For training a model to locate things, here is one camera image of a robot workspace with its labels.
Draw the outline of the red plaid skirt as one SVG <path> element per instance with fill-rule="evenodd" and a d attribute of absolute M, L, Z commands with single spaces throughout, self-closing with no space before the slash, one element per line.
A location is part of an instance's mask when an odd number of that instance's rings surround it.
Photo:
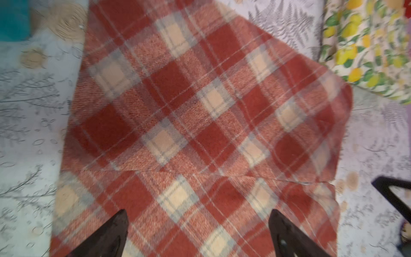
<path fill-rule="evenodd" d="M 217 1 L 97 1 L 50 254 L 120 209 L 127 257 L 273 257 L 278 209 L 337 255 L 349 84 Z"/>

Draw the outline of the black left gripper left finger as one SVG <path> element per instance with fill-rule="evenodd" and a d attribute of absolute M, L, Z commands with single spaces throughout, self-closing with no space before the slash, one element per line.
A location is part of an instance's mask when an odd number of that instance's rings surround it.
<path fill-rule="evenodd" d="M 128 235 L 128 216 L 119 210 L 67 257 L 121 257 Z"/>

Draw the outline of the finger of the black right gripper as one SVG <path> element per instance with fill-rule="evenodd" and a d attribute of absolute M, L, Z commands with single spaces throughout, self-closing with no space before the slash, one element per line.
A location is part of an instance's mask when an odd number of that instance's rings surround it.
<path fill-rule="evenodd" d="M 410 190 L 410 181 L 379 176 L 374 179 L 371 184 L 405 218 L 406 221 L 409 223 L 411 222 L 411 209 L 390 189 L 390 187 L 395 186 Z"/>

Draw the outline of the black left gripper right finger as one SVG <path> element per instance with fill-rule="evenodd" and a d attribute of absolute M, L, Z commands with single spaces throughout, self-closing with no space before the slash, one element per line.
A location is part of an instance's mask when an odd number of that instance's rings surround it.
<path fill-rule="evenodd" d="M 271 211 L 268 226 L 277 257 L 330 257 L 279 210 Z"/>

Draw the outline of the lemon print skirt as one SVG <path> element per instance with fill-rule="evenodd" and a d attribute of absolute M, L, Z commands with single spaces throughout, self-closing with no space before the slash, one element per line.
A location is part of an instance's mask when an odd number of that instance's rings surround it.
<path fill-rule="evenodd" d="M 411 102 L 411 58 L 403 1 L 325 1 L 319 63 L 351 85 Z"/>

